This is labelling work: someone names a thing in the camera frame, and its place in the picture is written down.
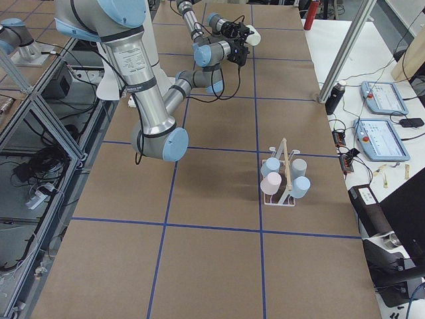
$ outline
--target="blue joint cap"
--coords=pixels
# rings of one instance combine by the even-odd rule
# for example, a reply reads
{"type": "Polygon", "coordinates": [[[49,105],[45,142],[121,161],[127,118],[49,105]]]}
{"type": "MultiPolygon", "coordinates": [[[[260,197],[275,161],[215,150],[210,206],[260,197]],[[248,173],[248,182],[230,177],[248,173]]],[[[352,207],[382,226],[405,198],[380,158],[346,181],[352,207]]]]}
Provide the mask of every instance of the blue joint cap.
{"type": "Polygon", "coordinates": [[[215,15],[218,15],[218,13],[213,12],[213,13],[211,13],[211,14],[208,16],[207,24],[210,24],[210,21],[213,19],[213,17],[214,17],[215,15]]]}
{"type": "Polygon", "coordinates": [[[214,92],[216,93],[223,91],[223,81],[219,80],[218,82],[215,82],[212,86],[209,86],[208,88],[206,88],[207,93],[213,94],[214,93],[213,87],[214,87],[214,92]]]}
{"type": "Polygon", "coordinates": [[[18,18],[9,18],[4,19],[0,22],[0,24],[4,25],[5,27],[24,27],[25,24],[22,20],[18,18]]]}
{"type": "Polygon", "coordinates": [[[213,55],[209,45],[193,47],[193,49],[195,50],[193,53],[193,58],[195,59],[197,66],[200,66],[201,68],[207,66],[211,61],[211,56],[213,55]]]}
{"type": "Polygon", "coordinates": [[[140,27],[145,21],[145,1],[140,0],[97,0],[99,6],[116,23],[128,27],[140,27]]]}
{"type": "Polygon", "coordinates": [[[187,151],[189,135],[184,128],[176,128],[165,140],[162,158],[164,161],[178,161],[187,151]]]}
{"type": "Polygon", "coordinates": [[[2,48],[6,52],[6,54],[11,54],[14,50],[9,43],[2,40],[0,40],[0,48],[2,48]]]}
{"type": "Polygon", "coordinates": [[[57,18],[54,18],[54,20],[56,22],[56,29],[58,29],[58,31],[64,35],[80,40],[100,42],[100,37],[94,35],[93,33],[76,28],[73,25],[69,25],[68,23],[65,23],[57,18]]]}
{"type": "Polygon", "coordinates": [[[178,72],[178,73],[175,75],[175,80],[176,80],[176,81],[179,79],[179,76],[180,76],[180,74],[182,74],[182,73],[183,73],[183,71],[178,72]]]}

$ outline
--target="black monitor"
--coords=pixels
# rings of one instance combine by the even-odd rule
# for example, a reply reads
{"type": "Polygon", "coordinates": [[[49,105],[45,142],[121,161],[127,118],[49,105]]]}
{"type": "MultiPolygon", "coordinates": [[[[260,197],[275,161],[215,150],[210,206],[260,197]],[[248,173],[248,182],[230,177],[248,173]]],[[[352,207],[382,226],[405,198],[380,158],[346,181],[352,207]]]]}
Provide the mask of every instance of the black monitor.
{"type": "Polygon", "coordinates": [[[381,208],[415,265],[425,265],[425,168],[385,198],[381,208]]]}

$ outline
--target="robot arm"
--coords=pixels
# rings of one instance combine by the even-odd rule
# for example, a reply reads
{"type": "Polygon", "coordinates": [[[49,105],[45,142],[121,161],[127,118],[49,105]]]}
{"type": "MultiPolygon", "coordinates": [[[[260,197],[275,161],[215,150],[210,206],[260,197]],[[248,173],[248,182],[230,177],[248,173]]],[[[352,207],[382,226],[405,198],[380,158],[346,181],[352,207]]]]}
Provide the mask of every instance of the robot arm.
{"type": "Polygon", "coordinates": [[[142,42],[144,0],[56,0],[56,28],[71,37],[104,44],[108,60],[133,95],[140,123],[132,144],[145,156],[177,161],[189,137],[177,128],[159,91],[142,42]]]}
{"type": "MultiPolygon", "coordinates": [[[[220,61],[229,59],[237,51],[234,43],[239,41],[243,46],[246,38],[227,39],[222,36],[212,43],[204,37],[192,3],[178,1],[179,10],[195,43],[195,61],[203,69],[180,72],[175,84],[162,97],[142,41],[143,22],[147,14],[145,0],[56,0],[55,3],[56,28],[77,39],[101,42],[127,92],[133,95],[140,117],[140,123],[132,134],[133,148],[145,156],[165,161],[182,158],[189,137],[184,129],[177,128],[170,114],[192,88],[205,87],[208,92],[220,92],[221,72],[216,72],[220,69],[220,61]]],[[[240,66],[244,64],[242,60],[233,62],[240,66]]]]}
{"type": "Polygon", "coordinates": [[[41,49],[28,32],[22,20],[17,18],[5,19],[0,22],[0,47],[11,54],[19,48],[21,57],[27,61],[34,60],[41,55],[41,49]]]}

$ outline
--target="black cable bundle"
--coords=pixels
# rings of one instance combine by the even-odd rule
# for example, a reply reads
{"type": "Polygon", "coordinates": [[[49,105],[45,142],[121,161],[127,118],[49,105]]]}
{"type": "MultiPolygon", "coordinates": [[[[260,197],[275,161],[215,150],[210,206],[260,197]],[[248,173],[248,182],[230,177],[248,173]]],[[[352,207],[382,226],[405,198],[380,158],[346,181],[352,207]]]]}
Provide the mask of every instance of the black cable bundle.
{"type": "Polygon", "coordinates": [[[28,164],[33,173],[46,174],[57,171],[67,162],[68,157],[66,156],[64,150],[61,149],[61,147],[47,146],[34,154],[34,156],[29,160],[28,164]]]}

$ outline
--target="white table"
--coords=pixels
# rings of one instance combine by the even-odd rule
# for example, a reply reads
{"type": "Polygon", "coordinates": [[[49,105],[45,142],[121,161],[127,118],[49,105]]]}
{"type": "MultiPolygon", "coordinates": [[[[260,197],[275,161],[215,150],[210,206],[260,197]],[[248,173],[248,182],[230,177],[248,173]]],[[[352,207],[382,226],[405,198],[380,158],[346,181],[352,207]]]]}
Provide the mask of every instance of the white table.
{"type": "MultiPolygon", "coordinates": [[[[341,43],[349,29],[350,23],[350,21],[315,20],[311,30],[305,32],[311,58],[315,65],[315,73],[319,82],[323,83],[325,81],[339,47],[341,46],[341,43]]],[[[339,79],[345,79],[357,74],[374,72],[379,68],[386,66],[391,60],[392,53],[385,45],[385,42],[379,35],[376,27],[372,22],[367,22],[357,39],[357,42],[355,43],[341,74],[339,75],[339,79]]],[[[391,70],[395,64],[396,62],[392,61],[384,70],[380,70],[371,75],[350,78],[347,80],[347,83],[348,85],[360,85],[360,83],[365,80],[394,82],[394,79],[391,76],[391,70]]],[[[399,82],[396,85],[403,98],[416,96],[407,81],[399,82]]],[[[346,110],[354,114],[361,115],[362,118],[389,118],[389,116],[372,114],[366,106],[363,107],[363,99],[361,97],[359,87],[346,87],[344,101],[346,110]]],[[[425,109],[418,99],[406,101],[406,105],[409,110],[409,118],[425,119],[425,109]]],[[[342,101],[338,105],[334,114],[336,115],[336,118],[343,121],[348,128],[352,127],[353,121],[357,119],[356,116],[343,110],[342,101]]],[[[393,116],[392,118],[397,121],[401,117],[393,116]]],[[[334,122],[330,122],[330,126],[333,128],[334,122]]],[[[394,127],[401,138],[409,138],[425,132],[425,126],[418,129],[402,128],[399,125],[394,125],[394,127]]],[[[337,123],[336,128],[342,128],[342,125],[337,123]]],[[[354,129],[346,131],[345,141],[347,143],[347,147],[356,147],[358,150],[362,151],[358,141],[355,141],[353,134],[354,129]]],[[[425,146],[425,136],[415,140],[406,141],[404,142],[404,145],[411,157],[411,159],[405,163],[410,165],[410,176],[412,177],[425,167],[425,161],[422,157],[425,146]]],[[[365,161],[366,165],[368,165],[372,171],[376,171],[381,165],[385,164],[383,162],[369,161],[363,154],[360,154],[359,157],[365,161]]],[[[401,163],[396,168],[389,167],[390,165],[393,165],[393,163],[388,163],[388,167],[384,168],[386,180],[388,181],[388,188],[384,188],[383,174],[380,173],[373,178],[371,188],[379,201],[382,201],[386,196],[390,195],[406,181],[404,179],[405,163],[401,163]]],[[[361,185],[369,182],[365,167],[357,162],[353,164],[353,167],[355,172],[348,174],[346,179],[347,189],[350,189],[354,185],[361,185]]],[[[382,242],[381,239],[376,239],[375,241],[377,243],[380,241],[382,242]]],[[[403,248],[400,249],[407,257],[406,251],[403,248]]],[[[393,312],[400,313],[399,319],[404,319],[406,317],[407,305],[405,305],[405,309],[398,310],[396,307],[386,307],[382,298],[378,294],[377,300],[381,308],[382,318],[389,318],[393,312]]],[[[412,305],[409,319],[423,319],[424,314],[425,300],[415,301],[412,305]]]]}

